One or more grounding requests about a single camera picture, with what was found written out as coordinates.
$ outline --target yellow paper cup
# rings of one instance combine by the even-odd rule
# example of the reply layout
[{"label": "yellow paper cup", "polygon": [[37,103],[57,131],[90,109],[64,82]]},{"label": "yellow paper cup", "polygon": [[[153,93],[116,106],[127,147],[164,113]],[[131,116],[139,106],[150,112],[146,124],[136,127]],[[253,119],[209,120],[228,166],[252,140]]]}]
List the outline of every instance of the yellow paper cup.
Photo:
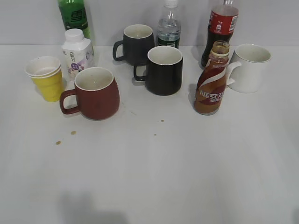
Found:
[{"label": "yellow paper cup", "polygon": [[60,61],[51,56],[33,59],[25,67],[25,72],[31,77],[41,91],[43,98],[49,102],[58,101],[64,91]]}]

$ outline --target mug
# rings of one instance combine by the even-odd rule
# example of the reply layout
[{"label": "mug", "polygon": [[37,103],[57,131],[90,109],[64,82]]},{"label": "mug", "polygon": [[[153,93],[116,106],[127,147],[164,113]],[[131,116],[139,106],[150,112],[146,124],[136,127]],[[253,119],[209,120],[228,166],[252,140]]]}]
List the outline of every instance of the mug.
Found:
[{"label": "mug", "polygon": [[[116,57],[117,48],[123,45],[123,56]],[[152,28],[146,25],[136,24],[128,26],[123,31],[123,40],[113,46],[112,56],[117,62],[126,60],[129,64],[144,63],[147,61],[147,53],[155,46]]]},{"label": "mug", "polygon": [[261,46],[238,46],[226,68],[227,85],[237,92],[256,92],[263,82],[263,73],[270,59],[270,52]]},{"label": "mug", "polygon": [[[64,107],[64,99],[76,95],[77,105]],[[60,96],[60,109],[64,114],[81,112],[84,116],[101,120],[114,115],[120,105],[120,95],[113,74],[104,68],[88,68],[75,77],[75,89],[64,91]]]},{"label": "mug", "polygon": [[[146,65],[146,75],[137,76],[137,67]],[[183,54],[174,47],[158,46],[148,52],[146,63],[134,65],[134,78],[145,81],[146,88],[157,95],[176,93],[182,85]]]}]

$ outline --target plastic bottle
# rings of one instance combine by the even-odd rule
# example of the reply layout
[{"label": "plastic bottle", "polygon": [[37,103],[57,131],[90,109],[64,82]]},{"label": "plastic bottle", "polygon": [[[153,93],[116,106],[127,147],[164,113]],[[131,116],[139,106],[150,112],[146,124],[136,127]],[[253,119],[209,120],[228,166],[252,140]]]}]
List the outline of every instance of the plastic bottle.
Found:
[{"label": "plastic bottle", "polygon": [[66,41],[62,45],[71,81],[75,76],[90,67],[94,67],[92,43],[84,38],[81,29],[69,29],[65,32]]},{"label": "plastic bottle", "polygon": [[58,6],[65,30],[81,29],[84,37],[90,39],[84,0],[58,0]]},{"label": "plastic bottle", "polygon": [[178,0],[164,0],[162,16],[157,28],[157,44],[178,48],[181,22],[178,16]]},{"label": "plastic bottle", "polygon": [[201,58],[205,67],[215,41],[229,42],[235,29],[239,10],[232,6],[233,0],[224,0],[224,5],[217,5],[211,11],[207,32],[206,49]]}]

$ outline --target black mug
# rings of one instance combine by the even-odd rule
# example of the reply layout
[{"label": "black mug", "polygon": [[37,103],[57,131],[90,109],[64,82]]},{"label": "black mug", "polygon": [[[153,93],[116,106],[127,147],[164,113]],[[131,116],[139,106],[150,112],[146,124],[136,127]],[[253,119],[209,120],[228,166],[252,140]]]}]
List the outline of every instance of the black mug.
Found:
[{"label": "black mug", "polygon": [[[116,57],[116,51],[120,45],[123,45],[123,56]],[[112,56],[117,62],[126,60],[131,65],[145,63],[148,51],[154,46],[155,40],[152,28],[141,24],[131,25],[124,29],[123,40],[114,44]]]},{"label": "black mug", "polygon": [[[146,75],[137,76],[137,67],[146,65]],[[157,95],[176,93],[182,85],[183,54],[170,46],[158,46],[148,52],[146,63],[134,65],[134,78],[145,81],[146,88]]]}]

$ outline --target nescafe bottle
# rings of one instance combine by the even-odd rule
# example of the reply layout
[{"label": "nescafe bottle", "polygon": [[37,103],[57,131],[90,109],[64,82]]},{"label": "nescafe bottle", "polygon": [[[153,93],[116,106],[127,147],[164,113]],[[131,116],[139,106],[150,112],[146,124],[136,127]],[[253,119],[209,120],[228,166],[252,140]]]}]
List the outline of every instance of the nescafe bottle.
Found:
[{"label": "nescafe bottle", "polygon": [[213,7],[209,26],[207,28],[206,49],[201,58],[201,65],[206,66],[208,56],[215,41],[229,42],[235,29],[239,10],[229,5],[218,5]]},{"label": "nescafe bottle", "polygon": [[226,87],[225,69],[228,63],[229,43],[213,44],[205,70],[197,82],[194,109],[204,115],[216,113]]}]

